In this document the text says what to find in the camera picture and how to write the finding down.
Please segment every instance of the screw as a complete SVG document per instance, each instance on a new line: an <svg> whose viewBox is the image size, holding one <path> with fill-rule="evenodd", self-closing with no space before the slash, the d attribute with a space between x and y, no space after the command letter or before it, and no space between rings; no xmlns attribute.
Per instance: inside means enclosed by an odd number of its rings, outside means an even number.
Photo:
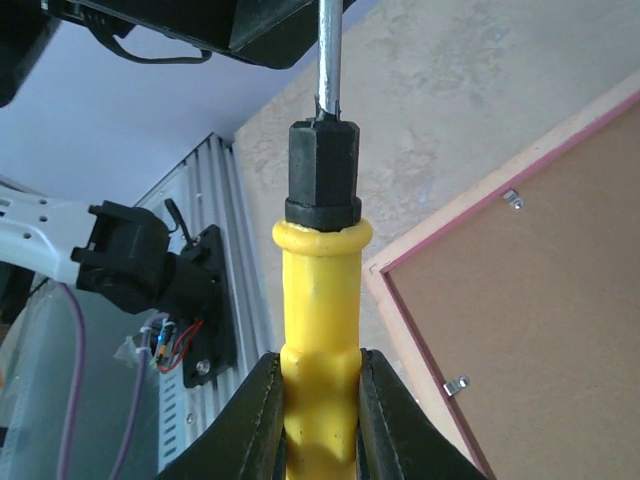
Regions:
<svg viewBox="0 0 640 480"><path fill-rule="evenodd" d="M196 370L200 375L206 375L211 370L211 363L209 360L200 360L196 363Z"/></svg>

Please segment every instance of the brown board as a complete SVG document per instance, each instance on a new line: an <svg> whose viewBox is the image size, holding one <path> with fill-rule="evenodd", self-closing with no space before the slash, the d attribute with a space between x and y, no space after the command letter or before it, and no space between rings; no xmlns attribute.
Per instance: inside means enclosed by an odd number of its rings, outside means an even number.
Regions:
<svg viewBox="0 0 640 480"><path fill-rule="evenodd" d="M640 107L514 188L387 280L490 476L640 479Z"/></svg>

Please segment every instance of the metal clip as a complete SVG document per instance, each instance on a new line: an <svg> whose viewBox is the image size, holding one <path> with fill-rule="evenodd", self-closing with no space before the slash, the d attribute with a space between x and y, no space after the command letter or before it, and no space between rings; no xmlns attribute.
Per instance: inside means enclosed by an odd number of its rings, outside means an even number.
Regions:
<svg viewBox="0 0 640 480"><path fill-rule="evenodd" d="M469 386L471 380L466 375L460 375L457 380L451 380L445 383L442 388L447 393L447 396L453 397L460 390L463 390Z"/></svg>
<svg viewBox="0 0 640 480"><path fill-rule="evenodd" d="M524 200L520 195L518 195L518 192L513 189L510 189L509 191L507 191L507 193L503 194L502 198L509 202L509 205L511 205L516 210L520 210L522 207L524 207Z"/></svg>

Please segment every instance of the purple cable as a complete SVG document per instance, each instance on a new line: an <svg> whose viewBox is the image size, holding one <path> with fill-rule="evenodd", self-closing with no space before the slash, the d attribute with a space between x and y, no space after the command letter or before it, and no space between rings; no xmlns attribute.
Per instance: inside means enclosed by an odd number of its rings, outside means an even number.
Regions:
<svg viewBox="0 0 640 480"><path fill-rule="evenodd" d="M67 297L73 319L76 324L76 354L75 365L73 367L73 377L71 378L71 388L69 389L69 400L67 401L67 413L62 427L62 440L60 441L60 451L58 453L58 469L57 479L65 480L69 474L69 460L71 457L71 443L73 440L73 431L76 424L76 415L78 413L78 400L80 398L80 388L82 386L82 378L84 376L84 364L87 349L87 335L84 326L84 316L80 309L78 299L71 289L63 284L57 283L56 286Z"/></svg>
<svg viewBox="0 0 640 480"><path fill-rule="evenodd" d="M127 419L127 426L124 430L124 435L122 437L122 443L120 444L120 451L118 452L118 457L116 458L116 463L114 463L113 468L111 469L111 475L109 475L109 480L117 480L120 477L120 471L124 465L124 461L127 458L127 453L129 452L129 446L131 445L131 438L133 437L133 428L136 424L136 417L138 416L138 409L140 407L140 397L142 393L142 383L144 381L144 374L147 369L147 348L149 346L149 336L150 336L150 328L151 324L156 320L162 320L167 318L166 313L158 313L150 317L146 322L144 322L142 341L140 343L140 354L138 360L138 372L136 374L136 385L133 390L133 398L131 400L131 408L129 409L129 418Z"/></svg>

